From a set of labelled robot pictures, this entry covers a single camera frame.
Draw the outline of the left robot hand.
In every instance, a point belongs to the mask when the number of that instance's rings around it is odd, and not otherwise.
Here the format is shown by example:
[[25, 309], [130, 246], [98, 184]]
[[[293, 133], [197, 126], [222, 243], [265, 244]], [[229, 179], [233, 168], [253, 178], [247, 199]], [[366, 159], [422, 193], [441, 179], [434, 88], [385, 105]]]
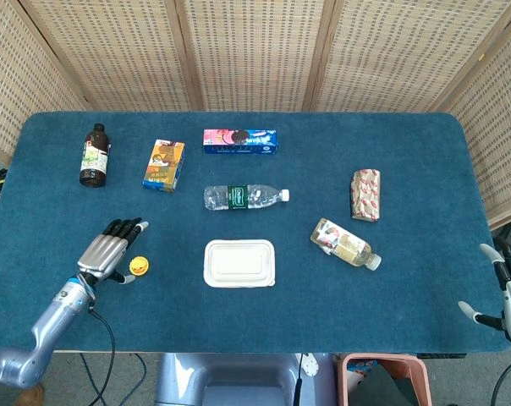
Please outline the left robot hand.
[[111, 221], [105, 230], [98, 234], [78, 260], [77, 278], [92, 288], [103, 280], [128, 284], [135, 280], [134, 275], [123, 275], [116, 271], [116, 265], [124, 257], [125, 251], [149, 223], [140, 217]]

